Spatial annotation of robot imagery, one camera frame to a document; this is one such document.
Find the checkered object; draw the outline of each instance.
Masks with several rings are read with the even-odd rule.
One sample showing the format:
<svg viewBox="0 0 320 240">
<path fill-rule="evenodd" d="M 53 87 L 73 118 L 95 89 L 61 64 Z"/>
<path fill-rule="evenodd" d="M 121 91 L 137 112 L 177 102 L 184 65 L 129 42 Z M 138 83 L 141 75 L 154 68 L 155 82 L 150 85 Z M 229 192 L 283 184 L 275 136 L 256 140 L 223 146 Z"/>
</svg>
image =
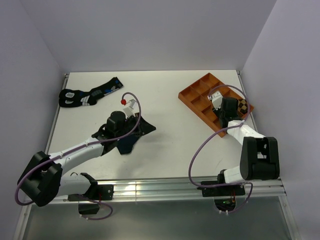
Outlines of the checkered object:
<svg viewBox="0 0 320 240">
<path fill-rule="evenodd" d="M 248 103 L 243 98 L 238 99 L 238 112 L 242 113 L 243 115 L 248 112 Z"/>
</svg>

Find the black sock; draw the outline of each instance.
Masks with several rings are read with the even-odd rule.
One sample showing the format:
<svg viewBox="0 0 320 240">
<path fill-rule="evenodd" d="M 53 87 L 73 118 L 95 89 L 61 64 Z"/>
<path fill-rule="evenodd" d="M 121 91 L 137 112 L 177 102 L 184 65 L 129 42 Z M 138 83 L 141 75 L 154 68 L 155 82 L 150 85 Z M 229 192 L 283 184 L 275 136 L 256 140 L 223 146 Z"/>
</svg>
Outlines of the black sock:
<svg viewBox="0 0 320 240">
<path fill-rule="evenodd" d="M 117 77 L 113 77 L 110 81 L 97 86 L 90 90 L 90 95 L 96 100 L 102 99 L 104 96 L 122 88 L 124 85 L 119 81 Z"/>
<path fill-rule="evenodd" d="M 63 89 L 59 94 L 59 106 L 64 108 L 75 108 L 79 106 L 91 106 L 104 96 L 120 89 L 123 84 L 117 77 L 101 86 L 92 88 L 90 91 Z"/>
<path fill-rule="evenodd" d="M 80 106 L 91 106 L 97 104 L 96 98 L 91 96 L 89 91 L 63 89 L 59 94 L 59 98 L 62 100 L 81 103 Z"/>
</svg>

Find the black fabric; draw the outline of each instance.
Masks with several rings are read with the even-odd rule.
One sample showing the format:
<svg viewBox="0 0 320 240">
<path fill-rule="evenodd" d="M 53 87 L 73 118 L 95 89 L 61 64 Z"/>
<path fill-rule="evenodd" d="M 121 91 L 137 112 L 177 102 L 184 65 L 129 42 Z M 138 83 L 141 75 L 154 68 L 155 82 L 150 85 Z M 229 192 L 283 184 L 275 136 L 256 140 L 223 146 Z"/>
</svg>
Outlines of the black fabric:
<svg viewBox="0 0 320 240">
<path fill-rule="evenodd" d="M 110 81 L 94 87 L 90 91 L 63 89 L 59 94 L 59 106 L 63 108 L 92 106 L 97 104 L 99 99 L 123 86 L 117 77 L 113 77 Z"/>
<path fill-rule="evenodd" d="M 123 154 L 130 154 L 132 152 L 132 149 L 134 148 L 134 145 L 139 140 L 139 136 L 135 135 L 129 135 L 125 138 L 121 138 L 118 140 L 117 148 L 119 150 L 119 153 L 121 155 Z"/>
</svg>

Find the metal frame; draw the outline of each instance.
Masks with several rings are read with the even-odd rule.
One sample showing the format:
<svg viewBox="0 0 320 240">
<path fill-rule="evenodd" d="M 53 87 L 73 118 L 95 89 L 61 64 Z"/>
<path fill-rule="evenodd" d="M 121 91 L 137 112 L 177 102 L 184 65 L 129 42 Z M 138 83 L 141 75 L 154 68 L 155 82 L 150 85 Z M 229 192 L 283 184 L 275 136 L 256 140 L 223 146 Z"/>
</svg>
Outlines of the metal frame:
<svg viewBox="0 0 320 240">
<path fill-rule="evenodd" d="M 240 85 L 244 93 L 244 85 L 240 76 L 240 72 L 237 71 Z M 69 74 L 65 75 L 62 89 L 67 85 Z M 59 116 L 60 107 L 58 106 L 55 112 L 52 128 L 48 138 L 48 142 L 45 148 L 45 152 L 48 153 L 50 144 L 52 141 L 53 133 L 56 127 L 57 119 Z M 250 114 L 254 129 L 257 130 L 257 125 L 253 114 Z M 212 177 L 195 177 L 195 182 L 201 181 L 214 181 L 217 180 L 216 176 Z M 151 202 L 151 201 L 183 201 L 183 200 L 205 200 L 207 197 L 202 197 L 202 192 L 198 190 L 189 178 L 161 178 L 161 179 L 130 179 L 130 180 L 99 180 L 99 185 L 114 185 L 113 199 L 107 201 L 108 203 L 116 202 Z M 245 186 L 246 195 L 238 196 L 238 198 L 244 198 L 249 192 L 249 186 Z M 293 217 L 292 211 L 288 204 L 287 194 L 281 179 L 268 180 L 268 181 L 253 181 L 253 191 L 251 197 L 279 197 L 279 201 L 282 207 L 284 219 L 289 229 L 290 236 L 293 240 L 300 240 L 298 227 Z M 214 199 L 224 199 L 225 197 L 215 197 Z M 68 201 L 67 196 L 56 197 L 50 204 L 78 204 L 78 201 Z M 27 227 L 30 211 L 32 205 L 23 206 L 19 217 L 19 221 L 15 230 L 14 240 L 22 240 Z"/>
<path fill-rule="evenodd" d="M 286 221 L 286 225 L 288 226 L 289 233 L 291 239 L 293 240 L 301 240 L 301 236 L 299 234 L 299 229 L 297 223 L 295 221 L 294 215 L 289 206 L 288 198 L 286 196 L 279 196 L 279 201 L 282 207 L 282 212 Z"/>
<path fill-rule="evenodd" d="M 217 177 L 195 177 L 194 181 L 215 181 Z M 279 197 L 285 196 L 286 192 L 280 179 L 269 181 L 253 181 L 251 197 Z M 123 202 L 153 202 L 153 201 L 183 201 L 183 200 L 205 200 L 202 191 L 197 189 L 188 177 L 181 178 L 159 178 L 142 180 L 98 180 L 99 185 L 113 185 L 113 198 L 108 203 Z M 246 195 L 237 196 L 244 198 L 250 191 L 250 186 L 245 186 Z M 56 197 L 49 204 L 78 204 L 78 202 L 67 201 L 68 196 Z M 214 199 L 225 199 L 230 196 L 214 197 Z"/>
</svg>

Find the white panel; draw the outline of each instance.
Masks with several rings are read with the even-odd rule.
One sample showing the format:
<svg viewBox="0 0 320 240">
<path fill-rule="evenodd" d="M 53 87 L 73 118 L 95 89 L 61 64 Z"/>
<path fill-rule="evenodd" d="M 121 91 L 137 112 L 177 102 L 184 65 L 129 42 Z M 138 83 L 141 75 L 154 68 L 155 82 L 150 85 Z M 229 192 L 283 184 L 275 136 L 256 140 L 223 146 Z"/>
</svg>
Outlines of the white panel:
<svg viewBox="0 0 320 240">
<path fill-rule="evenodd" d="M 0 233 L 7 240 L 21 211 L 17 181 L 33 154 L 45 149 L 63 75 L 18 0 L 0 1 L 0 32 Z"/>
<path fill-rule="evenodd" d="M 305 240 L 319 239 L 320 1 L 278 0 L 242 73 L 259 131 L 278 140 L 280 176 Z"/>
<path fill-rule="evenodd" d="M 21 0 L 66 72 L 241 69 L 276 0 Z"/>
</svg>

